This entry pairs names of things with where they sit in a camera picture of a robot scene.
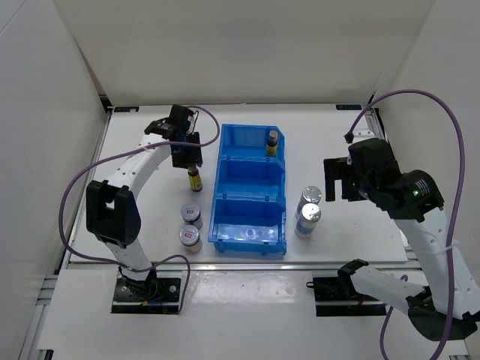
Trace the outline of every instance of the blue storage bin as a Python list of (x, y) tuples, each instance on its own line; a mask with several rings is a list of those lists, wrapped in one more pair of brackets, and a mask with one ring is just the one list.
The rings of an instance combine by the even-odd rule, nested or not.
[[(269, 132), (276, 157), (266, 157)], [(284, 135), (275, 126), (224, 124), (208, 241), (224, 251), (285, 254)]]

